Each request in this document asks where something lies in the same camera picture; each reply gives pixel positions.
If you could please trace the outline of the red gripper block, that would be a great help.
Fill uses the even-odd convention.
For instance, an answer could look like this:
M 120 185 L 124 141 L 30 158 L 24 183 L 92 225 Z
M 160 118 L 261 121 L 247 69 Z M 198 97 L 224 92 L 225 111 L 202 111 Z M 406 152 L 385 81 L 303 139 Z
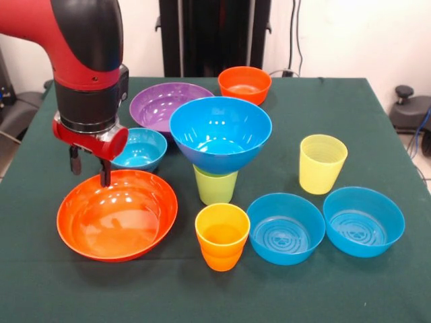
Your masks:
M 81 174 L 79 149 L 100 158 L 100 184 L 110 186 L 111 162 L 124 150 L 129 130 L 119 123 L 101 133 L 79 133 L 65 127 L 60 120 L 53 120 L 53 133 L 56 138 L 69 145 L 70 168 L 74 175 Z

